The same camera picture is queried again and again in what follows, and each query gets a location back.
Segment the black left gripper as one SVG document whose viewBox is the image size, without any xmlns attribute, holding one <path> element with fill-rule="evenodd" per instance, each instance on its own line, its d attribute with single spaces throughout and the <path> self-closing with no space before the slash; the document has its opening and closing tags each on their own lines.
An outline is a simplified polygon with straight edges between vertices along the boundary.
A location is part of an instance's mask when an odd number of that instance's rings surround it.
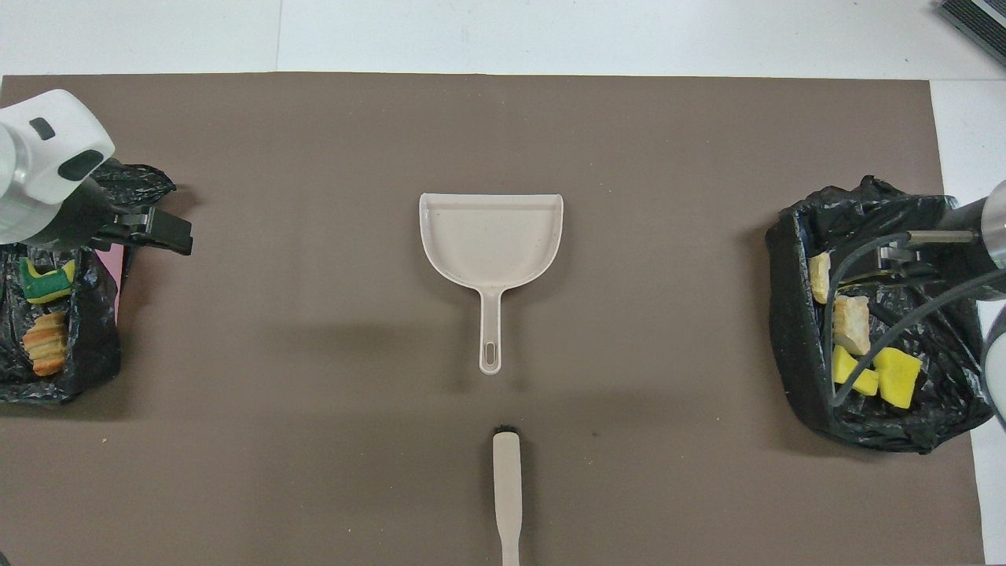
<svg viewBox="0 0 1006 566">
<path fill-rule="evenodd" d="M 35 235 L 35 246 L 57 253 L 81 247 L 107 248 L 123 239 L 144 239 L 144 245 L 191 255 L 192 223 L 159 208 L 119 211 L 103 187 L 91 177 L 62 201 L 53 221 Z"/>
</svg>

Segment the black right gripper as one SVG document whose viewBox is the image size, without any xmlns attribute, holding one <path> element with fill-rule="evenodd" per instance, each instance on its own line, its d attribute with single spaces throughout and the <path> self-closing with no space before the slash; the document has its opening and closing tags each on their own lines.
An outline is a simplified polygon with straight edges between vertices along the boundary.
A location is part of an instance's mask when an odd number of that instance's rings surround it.
<svg viewBox="0 0 1006 566">
<path fill-rule="evenodd" d="M 942 216 L 938 230 L 970 230 L 976 235 L 970 243 L 940 244 L 935 265 L 923 261 L 917 248 L 899 246 L 896 241 L 878 248 L 878 268 L 884 281 L 937 281 L 938 272 L 949 285 L 959 285 L 996 271 L 981 236 L 986 198 L 951 209 Z"/>
</svg>

